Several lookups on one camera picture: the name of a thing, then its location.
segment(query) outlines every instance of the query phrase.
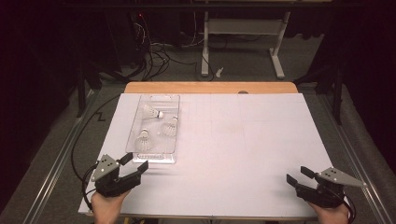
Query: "black wall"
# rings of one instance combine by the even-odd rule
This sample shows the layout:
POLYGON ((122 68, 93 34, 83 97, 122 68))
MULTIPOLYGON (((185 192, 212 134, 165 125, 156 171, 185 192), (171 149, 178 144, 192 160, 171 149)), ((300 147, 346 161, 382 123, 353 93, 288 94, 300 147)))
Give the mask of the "black wall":
POLYGON ((366 8, 357 47, 346 65, 345 83, 361 118, 396 174, 396 4, 366 8))
POLYGON ((0 3, 1 210, 76 84, 59 19, 48 3, 0 3))

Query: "clear plastic container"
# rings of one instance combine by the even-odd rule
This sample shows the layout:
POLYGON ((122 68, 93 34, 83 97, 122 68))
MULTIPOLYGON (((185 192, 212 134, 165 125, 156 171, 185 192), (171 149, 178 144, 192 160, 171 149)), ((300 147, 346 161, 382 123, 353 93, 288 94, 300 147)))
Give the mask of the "clear plastic container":
POLYGON ((179 95, 140 96, 126 147, 134 162, 176 162, 179 102, 179 95))

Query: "human hand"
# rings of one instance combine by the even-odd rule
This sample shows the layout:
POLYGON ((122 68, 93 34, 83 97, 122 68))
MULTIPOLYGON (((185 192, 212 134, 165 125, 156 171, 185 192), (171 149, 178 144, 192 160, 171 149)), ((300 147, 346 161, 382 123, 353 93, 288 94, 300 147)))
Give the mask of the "human hand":
POLYGON ((314 203, 307 202, 317 213, 320 224, 347 224, 348 213, 344 204, 336 208, 322 208, 314 203))
POLYGON ((91 196, 95 224, 116 223, 117 218, 120 215, 122 202, 129 192, 130 190, 122 193, 118 197, 112 198, 106 198, 102 194, 95 192, 91 196))

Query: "white paper sheet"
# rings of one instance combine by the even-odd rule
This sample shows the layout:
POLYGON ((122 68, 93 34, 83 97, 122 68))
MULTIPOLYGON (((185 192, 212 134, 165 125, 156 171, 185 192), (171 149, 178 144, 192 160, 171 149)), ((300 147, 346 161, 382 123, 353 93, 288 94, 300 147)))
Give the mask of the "white paper sheet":
MULTIPOLYGON (((123 94, 98 158, 119 159, 140 94, 123 94)), ((315 217, 286 182, 314 187, 300 166, 332 166, 304 97, 294 94, 180 94, 177 162, 150 164, 121 212, 156 217, 315 217)), ((138 164, 121 167, 120 175, 138 164)), ((87 213, 82 201, 78 210, 87 213)))

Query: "wooden table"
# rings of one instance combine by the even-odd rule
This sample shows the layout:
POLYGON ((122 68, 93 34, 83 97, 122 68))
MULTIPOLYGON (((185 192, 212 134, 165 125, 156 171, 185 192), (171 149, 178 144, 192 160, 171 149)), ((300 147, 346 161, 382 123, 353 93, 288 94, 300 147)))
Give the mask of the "wooden table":
POLYGON ((291 82, 130 82, 125 93, 297 93, 291 82))
MULTIPOLYGON (((314 187, 317 183, 302 175, 300 166, 324 170, 332 164, 304 97, 292 83, 133 82, 125 93, 130 94, 121 96, 98 158, 125 155, 140 93, 178 93, 180 121, 176 163, 151 163, 141 185, 125 199, 122 216, 317 218, 296 197, 286 174, 314 187), (249 94, 237 94, 241 91, 249 94)), ((138 165, 121 166, 120 176, 138 165)), ((91 182, 88 190, 93 188, 91 182)), ((78 211, 90 214, 83 201, 78 211)))

